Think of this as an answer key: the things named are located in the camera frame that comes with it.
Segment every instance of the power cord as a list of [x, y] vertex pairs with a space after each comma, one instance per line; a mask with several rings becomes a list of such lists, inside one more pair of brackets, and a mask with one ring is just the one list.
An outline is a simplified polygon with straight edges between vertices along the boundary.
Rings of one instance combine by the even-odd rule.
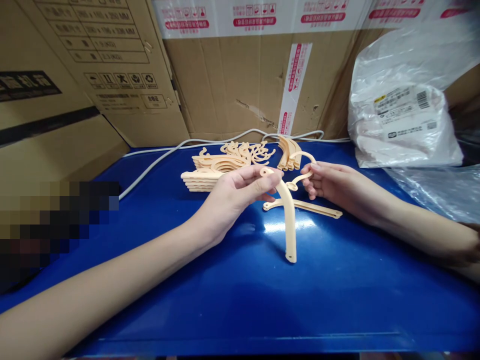
[[[151, 149], [151, 150], [140, 150], [140, 151], [135, 151], [135, 152], [130, 152], [126, 155], [124, 155], [124, 158], [131, 157], [133, 155], [138, 155], [138, 154], [146, 154], [146, 153], [156, 153], [156, 152], [164, 152], [167, 151], [167, 153], [163, 154], [160, 156], [158, 159], [156, 159], [154, 162], [152, 162], [141, 174], [139, 177], [135, 179], [134, 182], [131, 183], [129, 187], [125, 189], [124, 192], [120, 194], [118, 197], [119, 200], [122, 200], [132, 189], [137, 186], [137, 184], [142, 181], [142, 179], [152, 170], [155, 165], [157, 165], [160, 161], [165, 159], [168, 155], [172, 154], [173, 152], [177, 151], [178, 149], [191, 149], [191, 148], [199, 148], [199, 147], [205, 147], [205, 146], [210, 146], [210, 145], [223, 145], [225, 143], [235, 141], [237, 139], [240, 139], [241, 137], [250, 134], [250, 133], [259, 133], [263, 134], [263, 137], [261, 138], [262, 141], [264, 141], [266, 138], [274, 138], [278, 139], [279, 134], [277, 133], [266, 133], [265, 131], [259, 130], [259, 129], [250, 129], [247, 130], [240, 135], [237, 135], [235, 137], [232, 137], [227, 140], [223, 141], [214, 141], [214, 140], [203, 140], [203, 139], [187, 139], [185, 141], [182, 141], [179, 145], [175, 147], [165, 147], [165, 148], [159, 148], [159, 149]], [[318, 134], [318, 138], [307, 138], [308, 136], [316, 135]], [[324, 137], [324, 132], [322, 130], [315, 130], [311, 132], [307, 132], [302, 135], [298, 136], [287, 136], [284, 135], [286, 138], [291, 138], [294, 140], [304, 140], [304, 141], [310, 141], [310, 142], [319, 142], [319, 143], [348, 143], [350, 139], [348, 137], [343, 137], [335, 140], [322, 140]], [[189, 146], [184, 146], [187, 143], [200, 143], [197, 145], [189, 145]]]

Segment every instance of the clear plastic wrap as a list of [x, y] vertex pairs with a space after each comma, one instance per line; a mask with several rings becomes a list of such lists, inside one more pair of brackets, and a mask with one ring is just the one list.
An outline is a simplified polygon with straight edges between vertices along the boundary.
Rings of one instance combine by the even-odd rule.
[[430, 211], [457, 222], [480, 223], [480, 165], [385, 171]]
[[478, 63], [480, 24], [468, 15], [395, 30], [365, 48], [348, 109], [359, 166], [460, 165], [442, 91]]

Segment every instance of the blue tabletop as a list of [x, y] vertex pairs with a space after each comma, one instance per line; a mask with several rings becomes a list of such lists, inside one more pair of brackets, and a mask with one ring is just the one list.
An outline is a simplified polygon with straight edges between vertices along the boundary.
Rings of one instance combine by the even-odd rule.
[[[358, 167], [349, 143], [301, 147], [317, 160]], [[220, 153], [218, 148], [209, 152]], [[180, 179], [194, 170], [191, 156], [199, 151], [179, 150], [161, 161], [119, 211], [110, 212], [103, 225], [90, 226], [89, 239], [76, 250], [0, 297], [0, 312], [186, 221], [208, 195], [189, 192]], [[159, 154], [121, 159], [97, 180], [119, 181], [125, 189]], [[281, 150], [271, 164], [280, 156]], [[383, 170], [361, 172], [412, 202]], [[284, 180], [297, 175], [289, 171]], [[302, 189], [293, 197], [308, 201]], [[323, 199], [315, 203], [337, 209]], [[291, 264], [285, 259], [283, 209], [264, 212], [261, 202], [249, 206], [221, 244], [70, 355], [480, 350], [480, 293], [466, 280], [345, 212], [334, 219], [296, 209], [296, 237], [297, 263]]]

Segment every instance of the barcode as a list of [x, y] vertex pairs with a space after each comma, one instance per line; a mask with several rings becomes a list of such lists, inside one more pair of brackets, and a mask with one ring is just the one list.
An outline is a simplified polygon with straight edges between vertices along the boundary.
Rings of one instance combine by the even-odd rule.
[[418, 106], [420, 107], [420, 109], [426, 109], [430, 107], [429, 102], [427, 100], [426, 91], [419, 92], [416, 95], [416, 102], [418, 103]]

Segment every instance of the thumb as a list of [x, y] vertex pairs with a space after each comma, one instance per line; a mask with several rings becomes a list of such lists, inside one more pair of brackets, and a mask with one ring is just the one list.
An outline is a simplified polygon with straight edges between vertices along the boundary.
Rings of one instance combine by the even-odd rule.
[[243, 200], [251, 201], [276, 187], [278, 184], [280, 184], [281, 179], [282, 178], [280, 175], [271, 173], [270, 175], [261, 177], [252, 182], [250, 185], [245, 186], [243, 189], [241, 189], [240, 194], [244, 198]]
[[318, 164], [312, 164], [310, 168], [314, 174], [320, 175], [323, 179], [330, 180], [334, 183], [338, 183], [345, 180], [347, 175], [344, 172], [335, 170], [334, 168], [329, 166], [320, 166]]

